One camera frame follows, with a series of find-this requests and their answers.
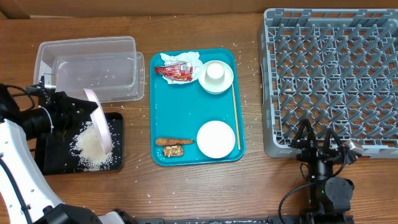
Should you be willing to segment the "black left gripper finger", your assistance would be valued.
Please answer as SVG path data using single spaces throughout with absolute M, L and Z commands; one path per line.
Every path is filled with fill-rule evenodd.
M 86 121 L 85 118 L 61 120 L 55 127 L 55 137 L 61 140 L 71 138 L 72 135 L 81 128 L 84 121 Z
M 97 108 L 98 105 L 94 101 L 70 97 L 63 92 L 63 113 L 67 117 L 89 116 Z

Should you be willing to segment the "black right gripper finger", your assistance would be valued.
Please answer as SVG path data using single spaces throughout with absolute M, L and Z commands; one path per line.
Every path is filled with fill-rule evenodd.
M 337 147 L 334 149 L 334 151 L 342 151 L 342 142 L 338 135 L 336 134 L 335 130 L 333 128 L 328 128 L 325 134 L 325 138 L 323 141 L 323 150 L 324 151 L 332 151 L 330 148 L 330 138 L 333 138 L 334 142 L 336 143 Z
M 307 118 L 299 122 L 299 128 L 292 140 L 292 146 L 317 146 L 314 129 Z

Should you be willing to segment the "large pink plate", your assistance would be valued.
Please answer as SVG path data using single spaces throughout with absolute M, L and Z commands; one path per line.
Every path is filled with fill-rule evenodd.
M 96 93 L 92 89 L 83 89 L 88 101 L 94 102 L 97 105 L 97 109 L 95 109 L 91 114 L 91 122 L 96 130 L 97 138 L 99 139 L 99 144 L 101 146 L 102 151 L 105 154 L 111 152 L 113 148 L 113 143 L 111 139 L 111 134 L 109 132 L 108 122 L 105 118 L 103 109 L 101 107 L 100 101 L 96 96 Z

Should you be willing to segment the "red snack wrapper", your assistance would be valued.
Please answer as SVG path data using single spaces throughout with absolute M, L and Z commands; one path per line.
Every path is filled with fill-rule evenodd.
M 193 80 L 193 67 L 189 63 L 176 63 L 154 68 L 155 73 L 171 80 L 190 82 Z

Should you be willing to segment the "white plastic cup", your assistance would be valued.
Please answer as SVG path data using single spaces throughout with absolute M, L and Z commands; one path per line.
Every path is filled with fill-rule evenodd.
M 210 79 L 219 80 L 224 75 L 224 68 L 219 63 L 211 63 L 206 69 L 206 74 Z

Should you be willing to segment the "white napkin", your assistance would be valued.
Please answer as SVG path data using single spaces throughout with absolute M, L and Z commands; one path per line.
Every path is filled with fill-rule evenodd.
M 164 61 L 164 65 L 173 65 L 176 63 L 189 63 L 193 67 L 193 80 L 190 82 L 182 82 L 182 81 L 176 81 L 176 80 L 171 80 L 166 77 L 162 78 L 167 81 L 169 85 L 173 84 L 186 84 L 186 83 L 191 83 L 194 82 L 198 79 L 198 74 L 199 74 L 199 69 L 203 65 L 203 62 L 200 60 L 200 54 L 199 52 L 183 52 L 178 55 L 172 56 L 168 55 L 165 53 L 160 53 L 161 59 Z

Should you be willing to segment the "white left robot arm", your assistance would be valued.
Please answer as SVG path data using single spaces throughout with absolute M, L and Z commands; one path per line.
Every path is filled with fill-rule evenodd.
M 53 92 L 41 80 L 19 96 L 37 97 L 42 104 L 22 111 L 12 85 L 1 85 L 1 195 L 12 223 L 135 223 L 120 209 L 97 216 L 88 208 L 67 205 L 53 192 L 30 153 L 28 141 L 44 134 L 66 135 L 91 119 L 104 152 L 112 149 L 111 136 L 98 97 L 85 89 L 85 100 L 64 91 Z

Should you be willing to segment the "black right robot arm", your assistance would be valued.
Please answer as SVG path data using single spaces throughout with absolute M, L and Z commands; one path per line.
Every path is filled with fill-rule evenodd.
M 354 218 L 346 212 L 351 210 L 354 183 L 339 174 L 345 166 L 356 161 L 357 154 L 341 142 L 333 128 L 326 130 L 320 145 L 308 119 L 299 122 L 290 147 L 301 150 L 296 160 L 308 169 L 308 183 L 287 194 L 309 189 L 310 208 L 301 210 L 296 222 L 353 224 Z

